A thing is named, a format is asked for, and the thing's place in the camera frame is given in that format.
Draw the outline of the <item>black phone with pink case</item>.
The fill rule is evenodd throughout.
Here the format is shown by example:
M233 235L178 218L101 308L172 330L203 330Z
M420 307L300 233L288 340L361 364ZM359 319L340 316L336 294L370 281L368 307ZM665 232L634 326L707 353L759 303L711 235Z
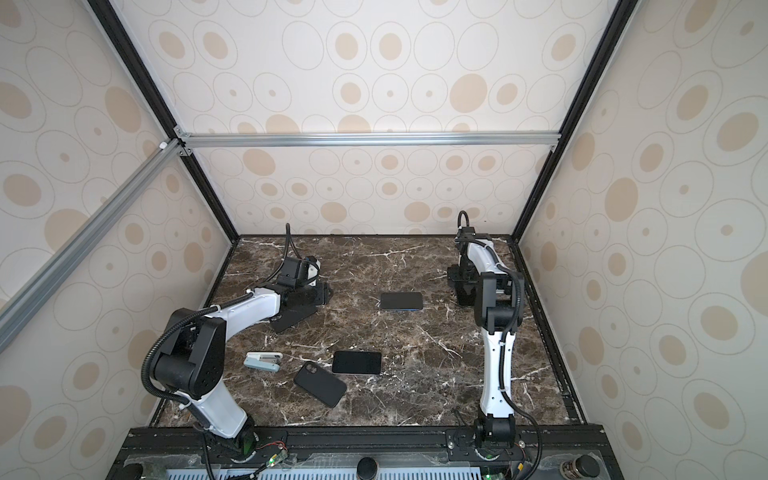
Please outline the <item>black phone with pink case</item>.
M382 354L367 351L337 351L334 353L332 372L345 375L380 375Z

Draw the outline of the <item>black phone case with camera hole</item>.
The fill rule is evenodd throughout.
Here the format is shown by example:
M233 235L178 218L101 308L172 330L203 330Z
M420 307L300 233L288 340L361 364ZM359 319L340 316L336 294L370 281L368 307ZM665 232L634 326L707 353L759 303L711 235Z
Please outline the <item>black phone case with camera hole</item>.
M293 382L329 408L335 408L347 391L342 380L312 361L302 365Z

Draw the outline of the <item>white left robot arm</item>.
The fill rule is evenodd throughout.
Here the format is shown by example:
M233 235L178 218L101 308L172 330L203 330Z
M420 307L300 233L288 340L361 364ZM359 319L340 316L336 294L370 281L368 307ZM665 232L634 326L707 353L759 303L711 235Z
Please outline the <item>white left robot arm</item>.
M233 300L172 313L140 367L143 387L188 411L205 441L218 443L235 461L248 460L258 436L251 415L223 380L227 344L256 325L282 333L317 313L331 296L319 260L299 253L286 225L282 257L266 279Z

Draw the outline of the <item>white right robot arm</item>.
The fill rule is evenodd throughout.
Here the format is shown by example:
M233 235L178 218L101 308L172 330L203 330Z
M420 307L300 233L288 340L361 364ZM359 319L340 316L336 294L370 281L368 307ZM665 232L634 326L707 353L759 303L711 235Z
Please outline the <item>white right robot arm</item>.
M510 270L497 254L490 235L470 225L469 214L457 216L454 238L459 262L447 269L447 280L461 306L474 309L476 325L484 345L483 390L475 422L475 448L505 443L520 451L521 461L513 467L513 479L528 479L538 469L541 456L541 429L535 418L513 399L512 356L517 331L523 321L525 280ZM536 454L529 457L519 445L516 418L526 419L536 435Z

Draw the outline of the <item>blue-edged phone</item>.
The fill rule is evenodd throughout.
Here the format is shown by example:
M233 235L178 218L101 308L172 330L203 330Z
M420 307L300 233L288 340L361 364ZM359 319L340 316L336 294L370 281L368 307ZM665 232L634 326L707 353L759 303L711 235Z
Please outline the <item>blue-edged phone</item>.
M421 292L382 292L380 308L382 310L415 311L424 307Z

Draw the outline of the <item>light blue stapler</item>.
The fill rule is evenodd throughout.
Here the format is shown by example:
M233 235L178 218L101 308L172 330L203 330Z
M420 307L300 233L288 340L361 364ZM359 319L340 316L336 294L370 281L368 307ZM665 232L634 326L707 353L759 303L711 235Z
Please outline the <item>light blue stapler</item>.
M276 373L280 370L283 354L279 352L248 352L243 365L250 369Z

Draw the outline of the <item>black knob centre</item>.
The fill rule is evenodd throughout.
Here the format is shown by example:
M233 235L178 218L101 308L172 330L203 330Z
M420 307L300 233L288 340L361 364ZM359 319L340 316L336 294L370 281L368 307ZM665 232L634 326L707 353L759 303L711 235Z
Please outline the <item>black knob centre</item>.
M363 457L356 465L357 480L376 480L378 473L378 462L372 457Z

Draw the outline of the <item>brown-capped jar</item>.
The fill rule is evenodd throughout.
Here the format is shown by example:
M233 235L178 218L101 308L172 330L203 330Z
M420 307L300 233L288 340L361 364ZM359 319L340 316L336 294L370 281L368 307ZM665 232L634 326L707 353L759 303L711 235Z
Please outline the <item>brown-capped jar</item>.
M601 473L601 466L592 456L580 455L562 462L559 473L566 480L596 479Z

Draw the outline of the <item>silver aluminium rail back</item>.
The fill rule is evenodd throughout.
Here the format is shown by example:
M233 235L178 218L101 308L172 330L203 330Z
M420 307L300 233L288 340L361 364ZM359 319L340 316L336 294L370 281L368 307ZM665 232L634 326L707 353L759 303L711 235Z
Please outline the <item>silver aluminium rail back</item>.
M191 148L254 147L403 147L474 145L556 145L556 131L513 132L378 132L300 134L191 134L181 136Z

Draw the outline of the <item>silver aluminium rail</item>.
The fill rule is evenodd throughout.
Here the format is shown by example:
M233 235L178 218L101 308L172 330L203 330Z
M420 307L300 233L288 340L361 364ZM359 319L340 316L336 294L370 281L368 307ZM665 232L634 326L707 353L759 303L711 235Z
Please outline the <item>silver aluminium rail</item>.
M181 155L178 139L168 139L26 282L1 311L1 348L6 349L64 281L133 205L166 164Z
M191 148L254 147L403 147L474 145L556 145L556 131L513 132L378 132L300 134L191 134L181 136Z

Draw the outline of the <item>silver aluminium rail left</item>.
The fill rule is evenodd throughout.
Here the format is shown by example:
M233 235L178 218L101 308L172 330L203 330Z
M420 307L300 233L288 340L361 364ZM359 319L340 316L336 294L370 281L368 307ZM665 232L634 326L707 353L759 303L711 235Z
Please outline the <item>silver aluminium rail left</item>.
M64 281L133 205L166 164L181 155L178 139L168 139L26 282L1 311L1 348L6 349Z

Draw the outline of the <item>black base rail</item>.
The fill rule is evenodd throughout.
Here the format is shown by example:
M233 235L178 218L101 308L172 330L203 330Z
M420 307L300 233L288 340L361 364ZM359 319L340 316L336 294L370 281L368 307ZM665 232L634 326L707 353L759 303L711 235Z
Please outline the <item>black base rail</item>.
M601 466L596 479L623 474L605 430L597 425L541 429L542 456L532 477L559 479L562 462L590 455ZM475 448L469 426L261 427L255 452L233 460L193 428L139 428L128 433L108 471L110 479L356 479L363 457L379 465L377 479L513 479L520 451L505 443ZM536 454L534 429L517 437Z

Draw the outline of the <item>black corner frame post right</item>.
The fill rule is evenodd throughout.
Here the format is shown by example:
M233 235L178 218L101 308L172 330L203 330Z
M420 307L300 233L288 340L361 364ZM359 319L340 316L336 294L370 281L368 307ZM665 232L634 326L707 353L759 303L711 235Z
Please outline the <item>black corner frame post right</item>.
M638 4L638 0L620 0L616 3L606 29L564 117L559 130L560 139L554 150L547 156L520 218L510 235L511 245L517 245L528 228Z

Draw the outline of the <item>black corner frame post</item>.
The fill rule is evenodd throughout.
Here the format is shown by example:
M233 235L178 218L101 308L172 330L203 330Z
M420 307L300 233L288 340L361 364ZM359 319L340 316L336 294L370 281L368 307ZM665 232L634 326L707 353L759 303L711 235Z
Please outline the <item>black corner frame post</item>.
M104 30L108 40L114 47L118 57L126 67L129 75L132 77L143 99L150 107L154 117L159 122L163 132L172 140L179 140L183 146L185 142L176 131L177 121L163 98L152 75L144 64L139 52L135 48L132 40L122 21L118 18L117 11L110 1L88 0L88 6L94 13L98 23ZM181 155L181 160L202 194L208 207L211 209L219 226L231 244L236 244L240 238L239 233L226 213L222 202L204 173L198 159L191 150Z
M638 4L638 0L620 0L616 3L606 29L564 117L559 130L560 139L554 150L547 156L520 218L510 235L511 245L517 245L528 228Z

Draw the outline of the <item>black corner frame post left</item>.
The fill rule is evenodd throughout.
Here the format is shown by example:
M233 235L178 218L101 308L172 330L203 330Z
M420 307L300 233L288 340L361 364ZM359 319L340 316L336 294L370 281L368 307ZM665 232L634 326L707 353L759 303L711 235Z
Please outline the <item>black corner frame post left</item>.
M177 121L163 98L152 75L144 64L139 52L135 48L132 40L122 21L118 18L117 11L110 1L88 0L88 6L94 13L98 23L104 30L108 40L114 47L118 57L126 67L129 75L132 77L143 99L150 107L154 117L159 122L163 132L172 140L179 140L183 146L185 142L176 131ZM240 238L239 233L226 213L222 202L204 173L198 159L191 150L181 155L181 160L202 194L208 207L211 209L219 226L231 244L236 244Z

